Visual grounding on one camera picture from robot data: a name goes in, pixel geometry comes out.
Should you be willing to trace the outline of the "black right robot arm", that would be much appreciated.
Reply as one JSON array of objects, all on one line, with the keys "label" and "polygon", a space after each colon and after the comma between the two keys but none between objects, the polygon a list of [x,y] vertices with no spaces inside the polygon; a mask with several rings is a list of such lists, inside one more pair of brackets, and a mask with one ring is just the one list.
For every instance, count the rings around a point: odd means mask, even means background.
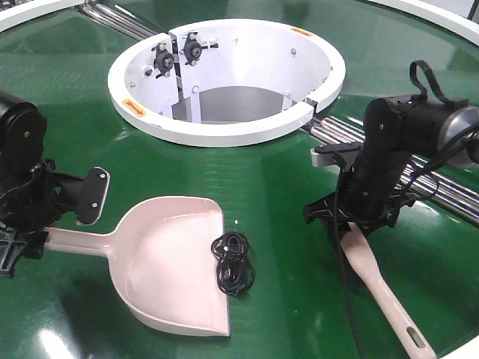
[{"label": "black right robot arm", "polygon": [[478,108],[468,100],[435,102],[422,95],[383,97],[365,109],[365,140],[312,149],[316,166],[340,168],[337,188],[306,205],[303,217],[366,233],[396,224],[402,206],[416,199],[412,184],[449,164],[478,164]]}]

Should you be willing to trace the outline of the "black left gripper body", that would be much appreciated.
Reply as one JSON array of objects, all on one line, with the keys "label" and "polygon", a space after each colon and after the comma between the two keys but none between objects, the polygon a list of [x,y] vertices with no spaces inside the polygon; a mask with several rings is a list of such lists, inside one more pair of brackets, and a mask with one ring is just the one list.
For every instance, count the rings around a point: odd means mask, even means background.
[{"label": "black left gripper body", "polygon": [[81,178],[56,172],[53,159],[41,159],[16,180],[1,187],[1,223],[10,229],[36,233],[76,209]]}]

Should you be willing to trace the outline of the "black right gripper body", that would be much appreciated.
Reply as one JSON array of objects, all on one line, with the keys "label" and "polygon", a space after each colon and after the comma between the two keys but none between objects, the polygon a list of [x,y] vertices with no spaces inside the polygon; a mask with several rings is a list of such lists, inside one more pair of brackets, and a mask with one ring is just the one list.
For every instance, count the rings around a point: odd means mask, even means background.
[{"label": "black right gripper body", "polygon": [[378,218],[407,162],[405,150],[364,144],[342,186],[342,208],[355,218]]}]

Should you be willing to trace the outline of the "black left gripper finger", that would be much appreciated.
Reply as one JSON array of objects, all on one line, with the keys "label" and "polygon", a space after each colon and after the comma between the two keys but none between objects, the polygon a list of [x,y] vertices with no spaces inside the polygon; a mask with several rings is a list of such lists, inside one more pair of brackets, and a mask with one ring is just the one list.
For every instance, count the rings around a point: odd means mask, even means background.
[{"label": "black left gripper finger", "polygon": [[20,233],[1,228],[1,279],[13,278],[15,265],[22,257],[40,260],[47,240],[46,231]]}]

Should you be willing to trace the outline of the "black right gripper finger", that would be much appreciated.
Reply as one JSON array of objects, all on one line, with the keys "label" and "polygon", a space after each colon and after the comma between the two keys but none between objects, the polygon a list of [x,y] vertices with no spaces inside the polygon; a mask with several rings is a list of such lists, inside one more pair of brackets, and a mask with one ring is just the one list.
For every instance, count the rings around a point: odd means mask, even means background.
[{"label": "black right gripper finger", "polygon": [[394,228],[403,206],[411,207],[416,199],[413,194],[393,194],[386,202],[382,214],[366,224],[361,225],[361,231],[365,236],[369,236],[375,230],[381,227]]},{"label": "black right gripper finger", "polygon": [[325,196],[305,205],[302,209],[302,216],[307,224],[315,220],[320,220],[326,224],[347,222],[347,217],[341,210],[339,199],[335,196]]}]

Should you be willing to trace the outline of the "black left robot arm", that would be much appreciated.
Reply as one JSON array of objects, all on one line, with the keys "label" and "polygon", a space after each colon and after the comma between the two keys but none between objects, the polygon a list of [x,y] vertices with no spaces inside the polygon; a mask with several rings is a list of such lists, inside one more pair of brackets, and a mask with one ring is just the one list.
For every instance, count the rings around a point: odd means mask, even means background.
[{"label": "black left robot arm", "polygon": [[45,228],[76,211],[82,178],[43,155],[48,120],[36,105],[1,93],[1,277],[21,257],[40,259]]}]

